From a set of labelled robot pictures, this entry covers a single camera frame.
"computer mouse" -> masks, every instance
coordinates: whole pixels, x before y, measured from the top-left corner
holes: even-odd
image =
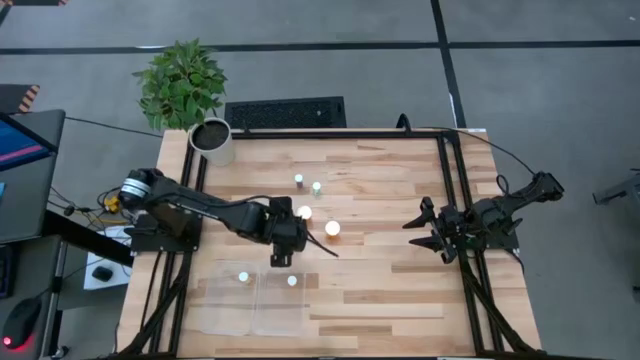
[[[42,302],[40,297],[28,298],[20,301],[9,313],[2,329],[2,343],[8,349],[22,346],[38,320]]]

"black metal frame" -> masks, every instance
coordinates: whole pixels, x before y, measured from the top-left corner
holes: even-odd
[[[456,131],[433,131],[433,130],[418,130],[414,131],[411,128],[409,120],[406,116],[400,116],[396,128],[402,130],[391,130],[391,131],[245,131],[242,133],[234,133],[233,138],[236,140],[252,140],[252,139],[434,139],[437,142],[438,153],[440,156],[440,162],[442,166],[442,172],[444,177],[444,186],[447,193],[447,200],[450,204],[456,205],[456,194],[454,190],[454,182],[451,175],[451,168],[448,159],[447,153],[447,142],[451,145],[453,149],[453,156],[456,162],[456,170],[460,179],[460,186],[462,190],[462,198],[464,200],[464,205],[466,208],[469,208],[472,205],[472,197],[471,190],[468,183],[468,177],[466,172],[466,167],[464,164],[464,157],[462,153],[462,148],[460,144],[459,134]],[[183,166],[182,173],[182,181],[181,183],[188,184],[189,180],[189,172],[191,169],[191,164],[193,161],[193,150],[189,146],[189,150],[187,151],[187,155],[185,157],[185,163]],[[198,167],[197,181],[196,181],[196,190],[202,190],[204,184],[204,178],[206,175],[207,163],[206,159],[201,158],[200,164]],[[156,329],[151,335],[151,346],[149,348],[150,352],[147,354],[141,353],[131,353],[125,352],[120,355],[114,355],[114,357],[118,359],[146,359],[146,358],[154,358],[157,356],[158,358],[168,358],[168,359],[177,359],[178,353],[178,345],[180,339],[180,331],[182,318],[184,316],[184,304],[186,299],[186,291],[187,291],[187,283],[188,283],[188,273],[190,271],[192,253],[184,253],[183,264],[181,267],[181,271],[186,269],[186,280],[185,278],[181,278],[181,285],[179,287],[179,291],[176,295],[176,282],[174,281],[171,284],[171,274],[173,273],[173,266],[175,262],[175,253],[169,253],[167,256],[167,261],[165,263],[165,268],[163,270],[163,281],[161,284],[161,297],[158,302],[158,309],[152,314],[151,318],[155,318],[155,322],[157,323]],[[487,269],[486,260],[484,258],[484,253],[482,251],[475,252],[476,257],[476,265],[479,274],[478,285],[481,286],[481,290],[484,292],[484,296],[481,296],[479,299],[481,303],[485,305],[488,309],[489,313],[498,313],[498,317],[501,317],[498,309],[493,304],[493,295],[491,292],[491,285],[489,281],[489,273]],[[523,352],[528,346],[520,347],[516,349],[516,351],[520,352],[504,352],[504,346],[502,343],[502,334],[499,329],[499,326],[496,325],[495,321],[489,318],[489,325],[491,330],[491,338],[493,342],[493,350],[486,350],[484,347],[482,330],[480,327],[480,319],[478,315],[478,310],[476,307],[475,299],[476,295],[475,291],[478,291],[478,285],[472,286],[469,285],[465,278],[465,272],[471,273],[471,268],[469,266],[469,257],[466,252],[461,251],[459,254],[459,262],[460,262],[460,270],[461,275],[463,277],[463,287],[465,294],[465,301],[467,304],[467,311],[469,315],[469,324],[471,327],[471,334],[473,338],[474,350],[477,357],[492,357],[497,359],[533,359],[533,358],[547,358],[547,359],[570,359],[570,357],[557,357],[546,355],[542,352]],[[169,304],[171,304],[173,299],[176,299],[176,311],[174,312],[174,318],[172,322],[171,336],[169,338],[169,349],[167,352],[158,352],[158,347],[160,343],[160,334],[162,327],[162,320],[158,321],[158,318],[162,319],[164,316],[164,311],[168,308]],[[505,337],[508,335],[515,334],[511,330],[511,334],[504,333]],[[420,358],[427,359],[433,357],[406,357],[407,358]]]

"computer monitor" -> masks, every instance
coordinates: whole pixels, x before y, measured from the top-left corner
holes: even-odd
[[[0,171],[44,159],[58,148],[9,115],[0,113]]]

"white pot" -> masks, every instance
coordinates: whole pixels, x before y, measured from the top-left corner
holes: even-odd
[[[189,130],[189,143],[191,144],[191,146],[193,146],[194,149],[198,150],[200,154],[202,154],[202,156],[204,156],[209,161],[210,164],[213,164],[215,166],[225,166],[229,164],[230,162],[233,161],[235,157],[235,151],[233,150],[233,142],[231,141],[232,140],[231,128],[229,127],[229,124],[227,124],[226,121],[217,117],[206,118],[204,119],[204,122],[205,123],[219,122],[221,124],[224,124],[224,126],[226,126],[227,129],[229,130],[229,135],[227,136],[227,140],[225,140],[225,142],[222,145],[218,146],[215,149],[203,150],[198,148],[193,143],[193,134],[195,133],[195,130],[199,126],[202,126],[201,124],[198,124]]]

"small white cylinder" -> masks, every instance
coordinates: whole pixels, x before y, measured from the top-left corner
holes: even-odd
[[[313,189],[313,195],[319,195],[320,194],[320,189],[322,188],[322,185],[320,185],[320,183],[316,181],[316,182],[313,183],[311,188]]]
[[[324,227],[324,231],[329,236],[336,236],[340,233],[340,224],[337,221],[329,221]]]
[[[302,174],[297,174],[296,176],[293,177],[293,179],[296,181],[296,186],[298,187],[298,189],[302,189],[302,186],[304,185],[302,180]]]
[[[296,216],[300,216],[301,218],[303,218],[304,220],[309,220],[311,219],[311,208],[308,206],[300,206],[298,208],[298,210],[296,210]]]

